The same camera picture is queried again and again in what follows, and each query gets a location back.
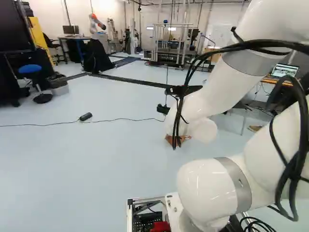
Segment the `office chair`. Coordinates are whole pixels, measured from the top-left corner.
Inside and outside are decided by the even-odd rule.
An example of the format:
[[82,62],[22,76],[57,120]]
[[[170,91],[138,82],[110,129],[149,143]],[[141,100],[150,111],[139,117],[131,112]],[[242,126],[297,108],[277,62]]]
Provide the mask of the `office chair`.
[[57,61],[54,61],[54,59],[53,59],[53,62],[54,62],[55,65],[58,65],[59,62],[64,61],[64,60],[60,59],[60,57],[65,56],[65,54],[63,54],[63,55],[58,54],[58,48],[61,47],[61,45],[53,43],[53,42],[58,41],[58,40],[49,39],[48,36],[45,33],[43,33],[43,35],[44,35],[44,39],[46,41],[47,47],[53,48],[53,49],[56,50],[56,55],[53,55],[52,58],[57,58]]

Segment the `white robotic arm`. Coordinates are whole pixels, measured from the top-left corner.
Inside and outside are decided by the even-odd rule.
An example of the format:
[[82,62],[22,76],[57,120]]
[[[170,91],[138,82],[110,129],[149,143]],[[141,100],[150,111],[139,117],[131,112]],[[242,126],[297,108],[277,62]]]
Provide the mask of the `white robotic arm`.
[[[309,41],[308,9],[309,1],[305,0],[253,0],[237,27],[237,34],[244,41]],[[290,51],[286,48],[268,50]],[[182,116],[189,124],[181,121],[180,134],[210,142],[216,136],[217,128],[208,117],[232,108],[283,57],[252,50],[223,55],[204,87],[185,97]],[[168,134],[173,129],[176,111],[174,106],[167,116]],[[299,118],[300,110],[295,103],[278,115],[271,125],[287,162],[299,150]],[[269,128],[268,124],[255,134],[242,154],[195,160],[179,170],[177,187],[183,215],[200,230],[219,231],[227,224],[230,215],[275,203],[278,183],[286,167]],[[301,176],[309,178],[309,161],[305,162]],[[289,186],[290,182],[287,182],[281,196],[283,199],[288,198]],[[297,196],[307,198],[308,192],[309,184],[300,181]]]
[[94,13],[90,14],[89,15],[89,20],[90,20],[90,33],[92,35],[95,35],[98,32],[96,24],[102,30],[106,30],[106,26],[98,20],[96,14],[94,14]]
[[[305,0],[253,0],[236,32],[244,41],[273,39],[292,42],[309,40],[308,11]],[[230,44],[238,43],[235,37]],[[287,48],[268,48],[289,52]],[[205,143],[216,136],[212,115],[231,109],[284,55],[269,55],[252,50],[226,53],[216,64],[204,87],[185,97],[180,122],[180,135],[192,135]],[[166,132],[171,135],[177,111],[176,104],[166,119]]]

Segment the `blue stool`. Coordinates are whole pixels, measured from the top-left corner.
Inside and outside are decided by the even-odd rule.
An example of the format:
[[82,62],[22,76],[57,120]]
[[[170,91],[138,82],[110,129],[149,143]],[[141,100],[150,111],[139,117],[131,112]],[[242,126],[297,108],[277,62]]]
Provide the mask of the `blue stool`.
[[53,98],[52,94],[49,94],[49,93],[44,94],[41,91],[40,85],[38,84],[39,74],[41,70],[42,70],[42,67],[37,64],[24,65],[18,69],[18,72],[20,74],[25,75],[28,79],[31,79],[33,84],[38,89],[39,95],[33,99],[33,101],[35,101],[37,104],[47,103]]

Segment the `whiteboard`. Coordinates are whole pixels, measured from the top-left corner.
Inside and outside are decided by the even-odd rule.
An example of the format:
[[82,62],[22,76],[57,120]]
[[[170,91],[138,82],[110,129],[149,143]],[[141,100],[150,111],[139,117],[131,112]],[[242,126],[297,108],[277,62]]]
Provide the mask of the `whiteboard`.
[[231,39],[232,25],[213,25],[210,33],[210,39],[215,41],[216,47],[225,47]]

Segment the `laptop screen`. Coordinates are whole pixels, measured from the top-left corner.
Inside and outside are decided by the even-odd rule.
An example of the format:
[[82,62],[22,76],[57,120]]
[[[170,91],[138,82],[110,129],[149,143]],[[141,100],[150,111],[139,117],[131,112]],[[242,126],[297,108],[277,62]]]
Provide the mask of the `laptop screen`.
[[288,65],[288,64],[277,64],[271,75],[275,77],[283,77],[285,75],[290,75],[292,77],[296,76],[296,73],[298,71],[298,66]]

